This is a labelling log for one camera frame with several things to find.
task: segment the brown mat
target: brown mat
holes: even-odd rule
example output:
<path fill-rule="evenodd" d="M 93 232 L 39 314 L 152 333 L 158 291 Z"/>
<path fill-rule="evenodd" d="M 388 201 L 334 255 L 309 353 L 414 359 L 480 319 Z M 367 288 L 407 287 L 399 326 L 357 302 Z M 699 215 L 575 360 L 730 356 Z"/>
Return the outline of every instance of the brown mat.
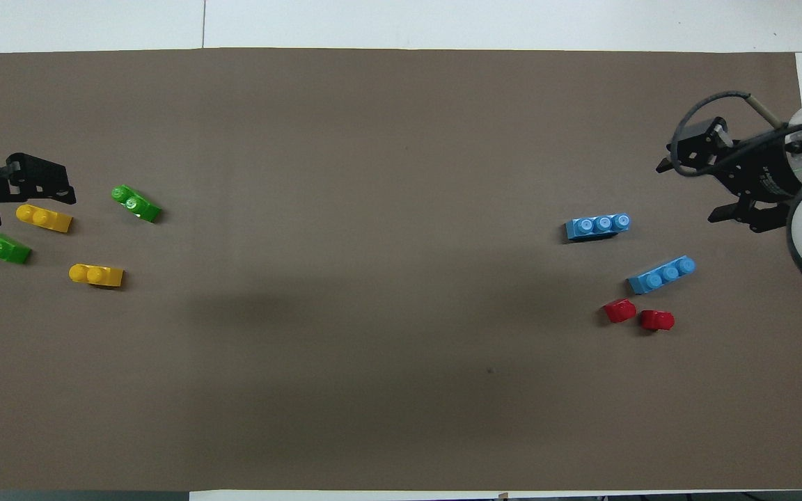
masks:
<path fill-rule="evenodd" d="M 39 202 L 67 235 L 0 206 L 34 251 L 0 261 L 0 488 L 802 488 L 784 232 L 653 171 L 729 88 L 799 108 L 792 54 L 0 54 L 0 164 L 63 163 L 79 198 Z M 564 244 L 608 212 L 632 231 Z M 674 330 L 602 319 L 681 254 L 634 299 Z"/>

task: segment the lego brick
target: lego brick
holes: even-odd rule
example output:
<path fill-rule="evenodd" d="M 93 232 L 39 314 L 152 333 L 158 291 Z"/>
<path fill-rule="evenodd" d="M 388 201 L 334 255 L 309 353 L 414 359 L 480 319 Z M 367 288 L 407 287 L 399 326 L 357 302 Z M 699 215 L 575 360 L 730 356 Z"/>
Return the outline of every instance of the lego brick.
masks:
<path fill-rule="evenodd" d="M 149 200 L 141 196 L 138 191 L 133 190 L 125 184 L 118 185 L 111 190 L 111 197 L 120 203 L 125 209 L 138 218 L 153 222 L 159 214 L 159 207 L 150 203 Z"/>
<path fill-rule="evenodd" d="M 650 331 L 669 331 L 676 321 L 669 311 L 644 310 L 639 314 L 640 326 Z"/>
<path fill-rule="evenodd" d="M 114 267 L 98 267 L 81 263 L 76 263 L 70 267 L 70 279 L 73 282 L 89 283 L 89 285 L 121 286 L 122 273 L 122 269 L 115 269 Z"/>
<path fill-rule="evenodd" d="M 26 256 L 29 256 L 29 247 L 0 234 L 0 260 L 23 263 L 26 261 Z"/>
<path fill-rule="evenodd" d="M 18 207 L 14 215 L 25 223 L 57 232 L 67 232 L 70 229 L 70 222 L 73 220 L 73 216 L 36 207 L 28 203 Z"/>
<path fill-rule="evenodd" d="M 604 305 L 602 310 L 605 310 L 605 314 L 608 315 L 608 320 L 611 320 L 612 324 L 636 317 L 636 305 L 630 302 L 630 299 L 611 301 L 611 303 Z"/>
<path fill-rule="evenodd" d="M 565 232 L 571 241 L 614 237 L 615 234 L 629 229 L 630 216 L 623 212 L 592 218 L 576 218 L 565 223 Z"/>
<path fill-rule="evenodd" d="M 691 260 L 691 257 L 680 256 L 655 269 L 650 269 L 637 276 L 631 276 L 627 279 L 627 282 L 630 282 L 633 292 L 645 294 L 658 289 L 662 285 L 675 282 L 681 276 L 686 276 L 693 271 L 695 271 L 695 261 Z"/>

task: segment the yellow lego brick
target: yellow lego brick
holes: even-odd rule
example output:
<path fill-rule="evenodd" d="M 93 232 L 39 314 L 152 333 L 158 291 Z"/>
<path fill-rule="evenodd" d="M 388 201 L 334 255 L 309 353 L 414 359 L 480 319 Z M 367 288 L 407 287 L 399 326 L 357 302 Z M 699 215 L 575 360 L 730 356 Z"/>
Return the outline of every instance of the yellow lego brick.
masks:
<path fill-rule="evenodd" d="M 70 222 L 73 220 L 73 216 L 36 207 L 28 203 L 18 207 L 14 214 L 25 223 L 57 232 L 67 232 L 67 229 L 70 228 Z"/>
<path fill-rule="evenodd" d="M 118 287 L 122 283 L 122 269 L 113 267 L 97 267 L 76 263 L 70 267 L 70 280 L 73 282 L 90 283 L 90 285 L 106 285 Z"/>

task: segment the green brick stud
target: green brick stud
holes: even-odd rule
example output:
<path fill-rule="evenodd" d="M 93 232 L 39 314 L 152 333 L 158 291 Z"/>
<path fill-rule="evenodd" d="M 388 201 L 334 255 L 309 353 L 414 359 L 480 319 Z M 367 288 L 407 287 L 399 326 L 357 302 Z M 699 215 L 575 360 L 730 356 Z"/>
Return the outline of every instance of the green brick stud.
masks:
<path fill-rule="evenodd" d="M 29 247 L 0 234 L 0 260 L 23 263 L 29 256 Z"/>
<path fill-rule="evenodd" d="M 159 214 L 159 207 L 148 202 L 146 198 L 140 196 L 138 191 L 129 188 L 125 184 L 120 184 L 111 191 L 111 197 L 117 200 L 129 212 L 142 218 L 143 220 L 153 222 Z"/>

